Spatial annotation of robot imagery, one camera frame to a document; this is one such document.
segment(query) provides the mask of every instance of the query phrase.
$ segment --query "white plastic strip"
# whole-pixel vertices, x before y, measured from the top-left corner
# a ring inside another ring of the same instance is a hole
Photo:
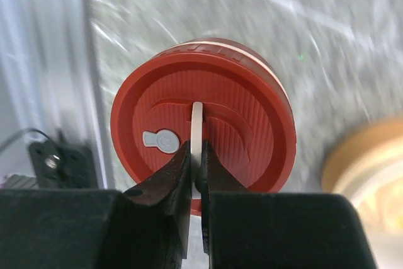
[[[203,142],[203,103],[194,102],[191,112],[190,128],[190,154],[191,154],[191,197],[201,198],[196,189],[196,175],[202,165],[202,142]]]

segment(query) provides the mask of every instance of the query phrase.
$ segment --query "red lid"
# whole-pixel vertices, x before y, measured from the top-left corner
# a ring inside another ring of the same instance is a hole
[[[145,147],[144,131],[190,139],[193,102],[203,103],[203,137],[221,163],[248,189],[277,192],[291,173],[296,151],[287,95],[269,64],[226,39],[193,40],[171,47],[136,69],[116,94],[113,144],[137,182],[173,156]],[[200,200],[192,201],[200,215]]]

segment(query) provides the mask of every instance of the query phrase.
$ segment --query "gray key icon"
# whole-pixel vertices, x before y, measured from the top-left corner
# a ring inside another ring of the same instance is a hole
[[[168,129],[160,130],[156,134],[144,131],[143,143],[146,147],[156,147],[166,154],[173,154],[179,149],[178,136]]]

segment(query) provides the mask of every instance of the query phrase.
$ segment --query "red plastic cap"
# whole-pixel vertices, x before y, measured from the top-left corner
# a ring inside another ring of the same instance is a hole
[[[172,154],[145,147],[144,131],[173,131],[190,139],[193,102],[203,103],[203,133],[221,163],[244,186],[277,192],[289,177],[296,151],[287,95],[257,53],[219,38],[193,40],[156,55],[136,69],[116,94],[113,144],[137,182],[164,166]],[[200,215],[200,200],[192,202]]]

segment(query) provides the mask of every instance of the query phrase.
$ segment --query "black cable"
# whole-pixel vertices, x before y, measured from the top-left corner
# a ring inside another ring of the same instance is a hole
[[[6,140],[4,140],[0,144],[0,154],[3,153],[12,143],[17,141],[19,138],[22,138],[24,135],[29,134],[31,132],[36,132],[37,134],[43,135],[46,139],[48,139],[54,146],[56,146],[55,142],[50,138],[47,134],[38,129],[21,129],[17,131],[15,134],[10,135]]]

